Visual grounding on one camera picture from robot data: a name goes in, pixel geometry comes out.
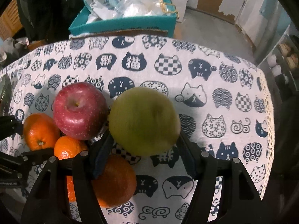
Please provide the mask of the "wooden louvered cabinet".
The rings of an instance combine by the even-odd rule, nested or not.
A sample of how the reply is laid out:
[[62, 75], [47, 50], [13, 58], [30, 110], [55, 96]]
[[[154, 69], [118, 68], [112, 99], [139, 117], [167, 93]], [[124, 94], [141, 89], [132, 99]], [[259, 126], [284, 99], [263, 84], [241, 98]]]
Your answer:
[[17, 0], [12, 0], [1, 14], [0, 36], [3, 41], [13, 37], [23, 28], [21, 24]]

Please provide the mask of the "cat pattern tablecloth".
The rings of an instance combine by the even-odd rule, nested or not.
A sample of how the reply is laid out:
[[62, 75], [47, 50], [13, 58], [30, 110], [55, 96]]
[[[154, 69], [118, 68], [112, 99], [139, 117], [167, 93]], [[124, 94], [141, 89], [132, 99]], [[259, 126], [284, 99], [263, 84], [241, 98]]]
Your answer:
[[[125, 90], [155, 89], [176, 108], [192, 142], [211, 156], [239, 157], [260, 194], [273, 162], [273, 106], [263, 72], [251, 62], [204, 46], [152, 35], [93, 37], [42, 46], [1, 70], [12, 84], [9, 115], [53, 117], [53, 100], [65, 86], [88, 82], [108, 106]], [[102, 208], [108, 223], [180, 223], [197, 181], [177, 147], [152, 157], [133, 156], [114, 144], [138, 175], [126, 204]]]

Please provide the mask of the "clear plastic bag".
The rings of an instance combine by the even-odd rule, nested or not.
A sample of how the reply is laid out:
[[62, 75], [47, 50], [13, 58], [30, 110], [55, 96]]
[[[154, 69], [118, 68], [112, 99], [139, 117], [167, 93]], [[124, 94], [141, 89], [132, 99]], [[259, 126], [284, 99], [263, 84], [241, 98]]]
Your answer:
[[164, 0], [120, 0], [114, 18], [163, 16], [168, 10]]

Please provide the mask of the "yellow-green pear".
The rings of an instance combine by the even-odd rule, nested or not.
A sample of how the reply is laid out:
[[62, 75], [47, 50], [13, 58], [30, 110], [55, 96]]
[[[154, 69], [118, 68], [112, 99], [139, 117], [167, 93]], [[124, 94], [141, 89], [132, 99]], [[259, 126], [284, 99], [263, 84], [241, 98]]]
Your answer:
[[148, 157], [171, 149], [181, 124], [171, 100], [150, 88], [131, 88], [114, 100], [108, 116], [113, 139], [132, 155]]

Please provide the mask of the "large orange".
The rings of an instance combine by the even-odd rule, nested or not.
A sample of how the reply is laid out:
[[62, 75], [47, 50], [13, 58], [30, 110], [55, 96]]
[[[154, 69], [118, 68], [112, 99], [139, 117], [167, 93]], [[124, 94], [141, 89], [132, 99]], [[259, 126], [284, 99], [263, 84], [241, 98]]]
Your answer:
[[34, 113], [24, 121], [23, 136], [31, 151], [54, 148], [60, 138], [60, 130], [50, 116]]
[[110, 155], [102, 175], [92, 181], [92, 186], [100, 207], [116, 207], [130, 200], [135, 193], [136, 174], [125, 159]]

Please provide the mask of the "red apple with stem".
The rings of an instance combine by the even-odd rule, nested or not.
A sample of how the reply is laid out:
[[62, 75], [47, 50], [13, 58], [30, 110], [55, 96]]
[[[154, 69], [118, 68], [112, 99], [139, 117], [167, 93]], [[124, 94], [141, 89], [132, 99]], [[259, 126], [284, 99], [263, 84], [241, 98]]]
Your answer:
[[53, 103], [58, 128], [77, 140], [96, 137], [108, 116], [104, 95], [89, 83], [73, 83], [59, 91]]

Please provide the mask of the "pile of grey clothes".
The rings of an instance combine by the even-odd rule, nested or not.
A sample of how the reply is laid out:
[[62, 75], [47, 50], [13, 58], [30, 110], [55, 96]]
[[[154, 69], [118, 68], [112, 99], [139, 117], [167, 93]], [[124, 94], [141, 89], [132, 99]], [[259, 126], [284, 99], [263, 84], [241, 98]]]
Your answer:
[[1, 68], [20, 59], [28, 53], [27, 38], [8, 37], [1, 45]]

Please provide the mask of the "black hanging jacket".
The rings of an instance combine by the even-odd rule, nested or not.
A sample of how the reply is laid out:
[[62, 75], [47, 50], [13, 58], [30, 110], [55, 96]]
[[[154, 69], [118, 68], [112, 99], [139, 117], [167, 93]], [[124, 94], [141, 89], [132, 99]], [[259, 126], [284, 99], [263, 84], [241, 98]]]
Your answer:
[[69, 27], [84, 7], [83, 0], [17, 0], [18, 13], [30, 42], [69, 39]]

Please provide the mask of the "teal cardboard box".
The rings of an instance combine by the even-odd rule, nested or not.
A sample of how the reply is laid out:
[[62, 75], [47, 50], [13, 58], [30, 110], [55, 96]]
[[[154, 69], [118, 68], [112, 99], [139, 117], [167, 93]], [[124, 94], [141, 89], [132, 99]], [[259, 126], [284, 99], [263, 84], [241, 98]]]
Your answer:
[[74, 36], [84, 33], [99, 36], [149, 34], [171, 38], [174, 34], [178, 11], [171, 0], [163, 0], [162, 7], [166, 9], [166, 13], [161, 16], [115, 18], [89, 24], [87, 20], [90, 12], [83, 7], [71, 23], [69, 31]]

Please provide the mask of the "white shoe rack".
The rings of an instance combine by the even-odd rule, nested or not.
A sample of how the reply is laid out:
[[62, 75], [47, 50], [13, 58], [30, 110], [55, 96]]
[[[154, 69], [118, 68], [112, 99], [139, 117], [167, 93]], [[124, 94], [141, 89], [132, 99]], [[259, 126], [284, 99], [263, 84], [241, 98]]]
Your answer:
[[276, 102], [298, 95], [298, 30], [290, 23], [258, 66]]

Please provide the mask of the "small mandarin orange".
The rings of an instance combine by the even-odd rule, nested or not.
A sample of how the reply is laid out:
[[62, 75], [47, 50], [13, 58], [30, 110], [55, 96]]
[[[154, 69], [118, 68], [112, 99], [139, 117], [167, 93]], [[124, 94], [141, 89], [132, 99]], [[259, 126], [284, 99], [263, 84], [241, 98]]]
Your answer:
[[69, 159], [87, 149], [83, 141], [71, 138], [70, 136], [62, 136], [55, 143], [54, 156], [59, 160]]

